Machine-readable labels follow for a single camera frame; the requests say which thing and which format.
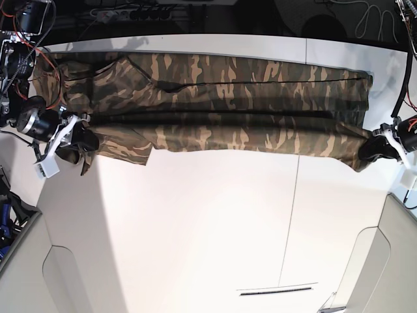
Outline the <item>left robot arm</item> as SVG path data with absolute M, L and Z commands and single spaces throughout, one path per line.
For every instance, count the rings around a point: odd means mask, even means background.
M 358 157 L 366 162 L 374 162 L 380 158 L 395 159 L 406 162 L 407 154 L 416 151 L 416 116 L 402 120 L 398 113 L 403 103 L 407 102 L 416 111 L 416 106 L 409 97 L 409 82 L 412 72 L 412 61 L 416 59 L 416 1 L 395 2 L 401 20 L 405 25 L 409 40 L 409 50 L 403 84 L 391 114 L 393 123 L 383 123 L 380 128 L 374 130 L 365 144 L 359 148 Z

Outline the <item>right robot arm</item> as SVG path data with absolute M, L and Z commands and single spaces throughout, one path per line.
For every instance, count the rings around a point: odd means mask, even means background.
M 92 153 L 98 138 L 84 126 L 85 117 L 66 113 L 62 103 L 63 77 L 56 61 L 40 45 L 52 30 L 57 15 L 54 1 L 1 2 L 1 127 L 16 129 L 15 136 L 28 136 L 37 162 L 53 158 L 60 150 Z M 51 67 L 57 91 L 47 103 L 29 96 L 29 79 L 36 59 Z

